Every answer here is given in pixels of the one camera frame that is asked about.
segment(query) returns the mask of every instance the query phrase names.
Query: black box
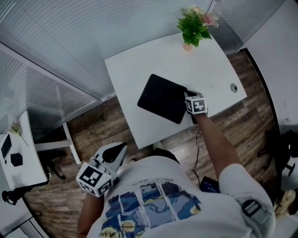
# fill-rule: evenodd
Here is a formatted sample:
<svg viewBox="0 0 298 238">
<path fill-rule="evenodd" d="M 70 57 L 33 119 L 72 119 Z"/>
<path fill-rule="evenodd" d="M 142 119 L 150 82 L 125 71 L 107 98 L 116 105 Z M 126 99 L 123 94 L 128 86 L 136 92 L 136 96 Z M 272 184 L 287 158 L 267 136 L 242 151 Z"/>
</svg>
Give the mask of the black box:
<svg viewBox="0 0 298 238">
<path fill-rule="evenodd" d="M 23 165 L 23 156 L 21 156 L 20 153 L 11 154 L 10 161 L 14 165 L 14 167 Z"/>
</svg>

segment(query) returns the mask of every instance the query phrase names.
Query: potted plant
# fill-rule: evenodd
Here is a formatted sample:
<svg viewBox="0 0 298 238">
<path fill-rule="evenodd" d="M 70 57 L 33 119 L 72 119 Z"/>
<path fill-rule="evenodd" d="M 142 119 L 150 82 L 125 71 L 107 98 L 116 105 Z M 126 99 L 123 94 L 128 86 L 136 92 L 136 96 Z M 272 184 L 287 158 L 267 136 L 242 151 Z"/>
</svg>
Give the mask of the potted plant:
<svg viewBox="0 0 298 238">
<path fill-rule="evenodd" d="M 208 27 L 218 27 L 217 17 L 211 16 L 197 6 L 182 8 L 182 16 L 184 18 L 178 19 L 177 27 L 182 31 L 185 50 L 191 50 L 192 46 L 198 47 L 200 40 L 212 39 Z"/>
</svg>

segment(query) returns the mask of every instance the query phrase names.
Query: pink flower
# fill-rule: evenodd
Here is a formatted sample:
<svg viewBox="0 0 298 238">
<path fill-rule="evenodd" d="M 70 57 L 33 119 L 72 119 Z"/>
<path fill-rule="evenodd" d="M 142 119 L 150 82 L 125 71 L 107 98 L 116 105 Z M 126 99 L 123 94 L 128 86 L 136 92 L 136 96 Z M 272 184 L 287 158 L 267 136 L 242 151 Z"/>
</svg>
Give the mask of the pink flower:
<svg viewBox="0 0 298 238">
<path fill-rule="evenodd" d="M 208 25 L 208 26 L 212 26 L 214 24 L 214 20 L 210 15 L 204 15 L 204 22 Z"/>
</svg>

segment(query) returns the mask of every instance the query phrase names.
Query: white t-shirt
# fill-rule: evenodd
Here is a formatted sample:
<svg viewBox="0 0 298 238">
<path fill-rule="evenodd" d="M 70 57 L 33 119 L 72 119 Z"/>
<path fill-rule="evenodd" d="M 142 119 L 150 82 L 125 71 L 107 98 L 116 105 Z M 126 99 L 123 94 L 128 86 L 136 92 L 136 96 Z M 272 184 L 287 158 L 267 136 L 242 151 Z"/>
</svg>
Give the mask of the white t-shirt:
<svg viewBox="0 0 298 238">
<path fill-rule="evenodd" d="M 238 203 L 245 198 L 256 199 L 268 211 L 271 222 L 267 229 L 273 232 L 270 199 L 241 165 L 222 171 L 221 193 L 200 191 L 177 162 L 161 156 L 139 160 L 119 177 L 88 238 L 252 238 L 255 233 Z"/>
</svg>

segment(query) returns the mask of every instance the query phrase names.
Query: graphic print on t-shirt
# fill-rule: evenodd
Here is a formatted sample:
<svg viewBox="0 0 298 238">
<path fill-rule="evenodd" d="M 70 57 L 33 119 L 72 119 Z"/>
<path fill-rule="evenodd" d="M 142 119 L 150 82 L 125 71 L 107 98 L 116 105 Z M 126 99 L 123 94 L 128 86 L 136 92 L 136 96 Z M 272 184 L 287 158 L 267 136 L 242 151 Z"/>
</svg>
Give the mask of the graphic print on t-shirt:
<svg viewBox="0 0 298 238">
<path fill-rule="evenodd" d="M 99 237 L 139 238 L 148 229 L 175 221 L 175 217 L 182 220 L 198 214 L 200 203 L 197 197 L 171 182 L 140 186 L 134 192 L 108 200 L 107 219 L 102 222 Z"/>
</svg>

